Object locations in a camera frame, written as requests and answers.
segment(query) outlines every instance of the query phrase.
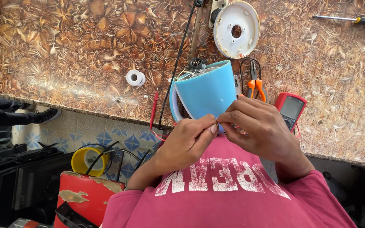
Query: shoe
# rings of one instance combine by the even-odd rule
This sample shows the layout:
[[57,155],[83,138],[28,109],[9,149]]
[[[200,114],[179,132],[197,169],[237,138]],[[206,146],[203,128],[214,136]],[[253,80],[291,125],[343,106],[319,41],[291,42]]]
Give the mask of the shoe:
[[43,112],[35,113],[34,123],[47,123],[57,119],[61,115],[61,110],[57,108],[49,108]]
[[32,110],[33,109],[33,104],[28,104],[28,103],[24,103],[21,102],[22,104],[19,106],[19,109],[24,109],[24,110]]

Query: peeling red box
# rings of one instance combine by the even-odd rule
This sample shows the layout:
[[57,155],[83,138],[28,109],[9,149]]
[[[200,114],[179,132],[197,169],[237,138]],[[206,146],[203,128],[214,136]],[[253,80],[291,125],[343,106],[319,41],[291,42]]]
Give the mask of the peeling red box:
[[[60,178],[57,207],[67,201],[79,215],[100,226],[109,198],[124,190],[125,184],[121,182],[64,171]],[[57,215],[53,227],[68,228]]]

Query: person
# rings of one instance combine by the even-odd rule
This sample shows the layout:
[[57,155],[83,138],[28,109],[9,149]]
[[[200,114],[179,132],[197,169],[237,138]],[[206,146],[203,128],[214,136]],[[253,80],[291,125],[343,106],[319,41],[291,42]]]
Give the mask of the person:
[[12,110],[15,112],[18,109],[31,110],[32,108],[32,104],[0,98],[0,126],[47,123],[57,119],[61,115],[61,111],[56,108],[49,108],[46,111],[37,113],[11,113],[3,111]]
[[[279,185],[259,157],[275,162]],[[102,228],[117,227],[356,226],[278,110],[241,96],[217,119],[176,125],[126,191],[109,199]]]

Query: yellow container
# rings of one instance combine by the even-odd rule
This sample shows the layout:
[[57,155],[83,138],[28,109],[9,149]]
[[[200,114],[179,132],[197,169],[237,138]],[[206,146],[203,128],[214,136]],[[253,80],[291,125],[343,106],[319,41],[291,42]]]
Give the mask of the yellow container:
[[[71,158],[71,167],[74,172],[85,174],[102,150],[94,147],[85,147],[78,149]],[[101,176],[105,171],[105,166],[109,161],[109,153],[104,154],[95,163],[88,175]]]

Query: black pants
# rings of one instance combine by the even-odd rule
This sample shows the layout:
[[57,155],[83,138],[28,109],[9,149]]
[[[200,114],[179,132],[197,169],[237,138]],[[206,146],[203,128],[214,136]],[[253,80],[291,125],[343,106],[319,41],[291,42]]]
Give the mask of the black pants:
[[12,111],[18,110],[22,106],[19,101],[12,101],[0,98],[0,126],[27,125],[35,122],[35,113],[10,113],[1,109]]

